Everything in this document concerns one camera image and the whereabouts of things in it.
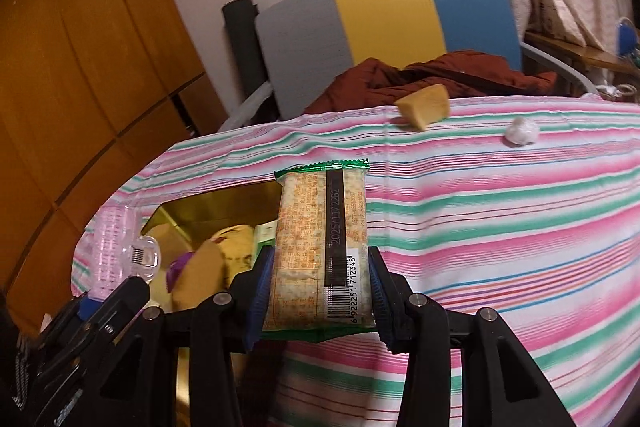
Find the chair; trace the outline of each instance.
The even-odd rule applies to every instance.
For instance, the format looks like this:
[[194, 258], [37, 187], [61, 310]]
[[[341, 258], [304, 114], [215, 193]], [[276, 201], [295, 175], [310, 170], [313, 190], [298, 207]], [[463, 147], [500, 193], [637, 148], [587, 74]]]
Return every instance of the chair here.
[[295, 118], [338, 74], [368, 57], [404, 68], [472, 49], [521, 70], [524, 54], [597, 93], [583, 74], [519, 41], [509, 0], [283, 0], [258, 14], [255, 28], [269, 82], [221, 130], [245, 124], [272, 92], [282, 119]]

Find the wooden cabinet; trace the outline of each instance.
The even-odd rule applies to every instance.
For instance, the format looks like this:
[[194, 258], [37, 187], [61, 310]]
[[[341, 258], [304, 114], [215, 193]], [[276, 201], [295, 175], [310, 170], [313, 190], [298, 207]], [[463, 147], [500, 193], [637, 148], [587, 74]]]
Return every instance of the wooden cabinet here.
[[0, 21], [0, 285], [35, 334], [98, 207], [189, 137], [171, 95], [204, 68], [173, 0], [0, 0]]

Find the yellow sponge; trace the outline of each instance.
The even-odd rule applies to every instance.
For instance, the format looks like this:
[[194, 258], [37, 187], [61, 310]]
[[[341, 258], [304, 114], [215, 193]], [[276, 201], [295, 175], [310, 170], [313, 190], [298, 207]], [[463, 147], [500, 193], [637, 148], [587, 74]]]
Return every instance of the yellow sponge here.
[[430, 123], [449, 118], [449, 93], [435, 84], [396, 100], [396, 107], [414, 127], [426, 131]]

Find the purple object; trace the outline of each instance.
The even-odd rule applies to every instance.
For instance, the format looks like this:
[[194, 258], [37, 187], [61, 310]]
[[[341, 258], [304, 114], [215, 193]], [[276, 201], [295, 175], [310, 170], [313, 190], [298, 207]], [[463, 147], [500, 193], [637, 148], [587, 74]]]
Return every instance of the purple object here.
[[178, 277], [180, 277], [182, 270], [187, 266], [187, 263], [191, 257], [193, 257], [194, 253], [195, 252], [183, 253], [169, 265], [169, 269], [166, 271], [166, 290], [168, 293], [171, 293], [171, 290], [174, 289], [175, 282], [178, 280]]

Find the barcode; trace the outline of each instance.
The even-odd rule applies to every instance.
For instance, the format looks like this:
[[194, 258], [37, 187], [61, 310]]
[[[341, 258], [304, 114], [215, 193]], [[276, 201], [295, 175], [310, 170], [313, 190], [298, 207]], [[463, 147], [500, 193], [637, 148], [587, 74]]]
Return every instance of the barcode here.
[[326, 288], [326, 316], [328, 319], [350, 319], [349, 286], [330, 286]]

